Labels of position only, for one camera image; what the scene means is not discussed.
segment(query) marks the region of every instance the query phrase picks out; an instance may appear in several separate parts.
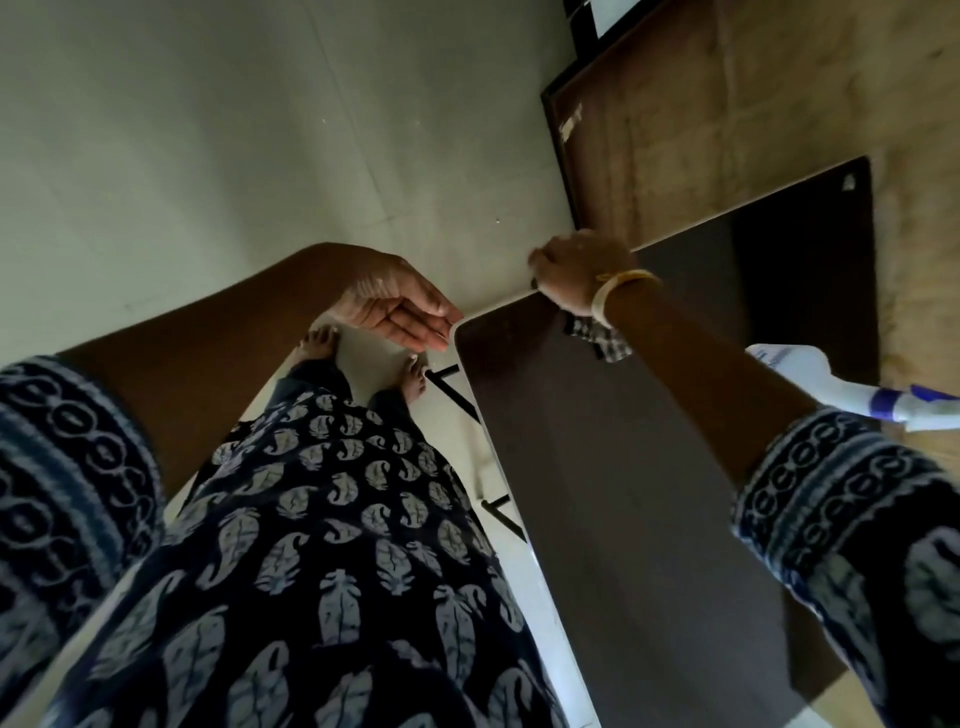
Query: hand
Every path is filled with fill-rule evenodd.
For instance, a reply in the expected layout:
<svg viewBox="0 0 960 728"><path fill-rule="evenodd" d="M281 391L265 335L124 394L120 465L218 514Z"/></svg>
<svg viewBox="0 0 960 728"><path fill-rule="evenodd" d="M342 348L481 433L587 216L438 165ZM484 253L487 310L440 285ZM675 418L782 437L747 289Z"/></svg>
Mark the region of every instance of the hand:
<svg viewBox="0 0 960 728"><path fill-rule="evenodd" d="M328 245L349 280L340 300L330 308L335 319L374 331L414 352L427 347L446 349L451 327L464 314L433 283L398 255Z"/></svg>
<svg viewBox="0 0 960 728"><path fill-rule="evenodd" d="M626 243L594 231L555 237L530 253L527 263L537 277L540 292L577 316L590 315L593 296L603 285L598 276L636 267Z"/></svg>

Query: white tiled floor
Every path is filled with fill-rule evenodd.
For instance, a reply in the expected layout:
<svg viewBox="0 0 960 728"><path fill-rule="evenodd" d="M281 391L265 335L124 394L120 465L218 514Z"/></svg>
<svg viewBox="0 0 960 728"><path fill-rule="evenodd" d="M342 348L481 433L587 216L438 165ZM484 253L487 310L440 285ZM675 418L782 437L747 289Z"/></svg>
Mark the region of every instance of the white tiled floor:
<svg viewBox="0 0 960 728"><path fill-rule="evenodd" d="M560 0L5 0L0 362L320 239L404 255L466 311L522 290L527 251L570 227L539 96L572 58ZM393 366L344 349L358 397ZM477 425L436 392L415 416L498 495ZM591 723L532 553L485 526L571 725Z"/></svg>

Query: black metal leg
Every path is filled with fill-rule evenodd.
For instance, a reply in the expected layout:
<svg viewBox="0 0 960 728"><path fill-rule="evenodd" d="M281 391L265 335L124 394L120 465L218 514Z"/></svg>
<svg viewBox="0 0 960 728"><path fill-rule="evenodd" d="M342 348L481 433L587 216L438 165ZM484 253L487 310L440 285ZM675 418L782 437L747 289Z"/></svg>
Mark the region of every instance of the black metal leg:
<svg viewBox="0 0 960 728"><path fill-rule="evenodd" d="M460 407L464 412L469 414L474 420L480 422L480 418L477 416L477 409L470 402L460 394L457 390L451 387L444 381L444 377L455 375L460 371L460 367L454 364L452 367L447 367L441 372L431 372L429 369L423 373L427 379L429 379L433 384L440 389L445 395L450 397L453 400L453 403Z"/></svg>
<svg viewBox="0 0 960 728"><path fill-rule="evenodd" d="M463 395L461 395L457 390L447 384L444 379L448 376L455 375L460 371L460 366L454 364L453 366L447 367L446 369L441 369L438 372L432 372L429 369L424 373L427 379L429 379L433 384L440 389L445 395L450 397L453 400L453 403L460 407L464 412L469 414L474 420L478 423L480 418L477 416L476 407L474 407ZM504 503L510 502L510 496L501 496L493 503L490 503L488 500L481 500L480 505L483 506L484 510L490 513L491 516L496 518L498 521L503 523L507 528L513 531L516 534L516 537L519 538L522 542L526 543L527 537L523 533L523 529L520 528L516 523L511 521L509 518L504 516L500 512L500 506Z"/></svg>
<svg viewBox="0 0 960 728"><path fill-rule="evenodd" d="M505 526L507 526L507 528L513 531L516 534L517 538L519 538L522 542L526 543L527 537L523 533L523 529L520 528L518 525L516 525L516 523L511 521L509 518L507 518L500 512L500 506L503 505L504 503L509 503L509 502L510 502L510 496L501 496L497 500L495 500L493 503L485 499L481 500L480 505L482 505L483 509L487 511L491 516L496 518L498 521L500 521Z"/></svg>

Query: bare foot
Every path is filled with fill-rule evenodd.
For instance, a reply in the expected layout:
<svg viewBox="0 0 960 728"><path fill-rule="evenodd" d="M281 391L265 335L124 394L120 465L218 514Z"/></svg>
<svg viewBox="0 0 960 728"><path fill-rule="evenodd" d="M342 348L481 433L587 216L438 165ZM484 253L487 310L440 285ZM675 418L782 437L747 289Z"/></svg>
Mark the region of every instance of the bare foot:
<svg viewBox="0 0 960 728"><path fill-rule="evenodd" d="M340 331L325 324L320 328L306 332L294 349L291 369L310 359L336 359L337 348L340 346Z"/></svg>
<svg viewBox="0 0 960 728"><path fill-rule="evenodd" d="M407 404L413 404L420 398L420 395L426 392L426 377L423 375L429 365L425 361L420 361L416 354L410 354L410 358L403 362L400 368L400 374L396 378L396 389L400 390Z"/></svg>

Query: checkered cloth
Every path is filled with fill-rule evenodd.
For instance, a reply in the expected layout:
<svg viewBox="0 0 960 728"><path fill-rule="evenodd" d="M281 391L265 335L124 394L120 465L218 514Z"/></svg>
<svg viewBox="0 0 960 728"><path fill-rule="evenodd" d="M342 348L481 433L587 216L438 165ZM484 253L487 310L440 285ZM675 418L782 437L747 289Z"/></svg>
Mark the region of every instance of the checkered cloth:
<svg viewBox="0 0 960 728"><path fill-rule="evenodd" d="M564 333L589 341L598 359L613 363L625 359L634 352L615 328L607 328L592 316L566 314Z"/></svg>

